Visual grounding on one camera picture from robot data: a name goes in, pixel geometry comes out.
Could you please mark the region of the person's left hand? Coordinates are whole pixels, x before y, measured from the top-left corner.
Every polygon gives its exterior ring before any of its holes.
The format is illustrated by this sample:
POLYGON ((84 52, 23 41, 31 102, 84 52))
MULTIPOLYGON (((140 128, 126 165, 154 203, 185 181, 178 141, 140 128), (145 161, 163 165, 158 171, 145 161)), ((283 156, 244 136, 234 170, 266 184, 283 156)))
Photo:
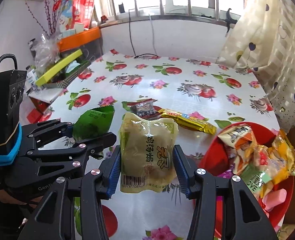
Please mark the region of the person's left hand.
POLYGON ((28 200, 27 202, 22 202, 13 198, 9 195, 5 190, 0 190, 0 201, 4 204, 15 204, 15 205, 30 205, 31 207, 36 207, 39 202, 42 200, 42 196, 38 198, 34 198, 32 200, 28 200))

